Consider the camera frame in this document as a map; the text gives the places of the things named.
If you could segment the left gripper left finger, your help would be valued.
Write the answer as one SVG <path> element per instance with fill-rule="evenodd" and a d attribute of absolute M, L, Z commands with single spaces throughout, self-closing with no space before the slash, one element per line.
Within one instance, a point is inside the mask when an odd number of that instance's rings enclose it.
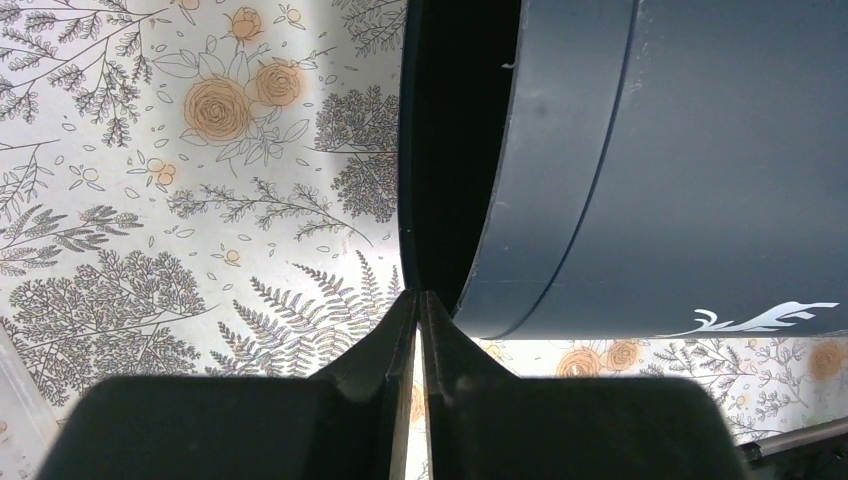
<path fill-rule="evenodd" d="M 418 295 L 306 378 L 112 377 L 76 405 L 42 479 L 401 479 Z"/>

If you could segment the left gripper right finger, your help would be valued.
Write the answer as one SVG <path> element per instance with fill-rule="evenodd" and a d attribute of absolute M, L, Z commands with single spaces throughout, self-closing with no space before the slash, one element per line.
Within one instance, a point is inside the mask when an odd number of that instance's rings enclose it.
<path fill-rule="evenodd" d="M 745 479 L 716 405 L 682 378 L 522 378 L 420 296 L 434 479 Z"/>

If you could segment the dark blue round bin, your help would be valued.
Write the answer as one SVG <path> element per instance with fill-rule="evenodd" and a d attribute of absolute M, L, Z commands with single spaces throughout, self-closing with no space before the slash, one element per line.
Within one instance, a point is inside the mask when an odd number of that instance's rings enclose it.
<path fill-rule="evenodd" d="M 847 330 L 843 1 L 413 1 L 406 285 L 491 339 Z"/>

